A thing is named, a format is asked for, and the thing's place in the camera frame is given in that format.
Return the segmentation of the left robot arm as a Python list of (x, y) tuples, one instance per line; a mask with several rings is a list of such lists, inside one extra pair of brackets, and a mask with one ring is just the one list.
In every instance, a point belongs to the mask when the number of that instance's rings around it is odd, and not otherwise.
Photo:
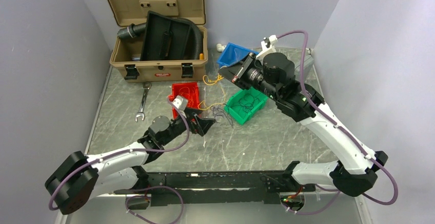
[(148, 180), (142, 165), (169, 152), (164, 146), (181, 134), (204, 136), (215, 124), (214, 118), (201, 118), (200, 114), (200, 110), (188, 109), (175, 119), (157, 116), (141, 138), (117, 150), (94, 155), (73, 152), (44, 184), (50, 194), (49, 209), (68, 215), (105, 193), (121, 189), (143, 192)]

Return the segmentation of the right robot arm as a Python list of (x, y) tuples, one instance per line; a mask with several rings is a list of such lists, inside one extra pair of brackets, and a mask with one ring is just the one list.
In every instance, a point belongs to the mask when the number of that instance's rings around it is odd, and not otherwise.
[(323, 96), (296, 80), (294, 63), (284, 54), (270, 53), (260, 61), (256, 54), (249, 53), (239, 62), (221, 67), (219, 74), (240, 89), (255, 89), (266, 95), (283, 114), (312, 131), (338, 158), (322, 164), (292, 161), (282, 178), (287, 190), (320, 184), (357, 197), (374, 186), (387, 154), (349, 138)]

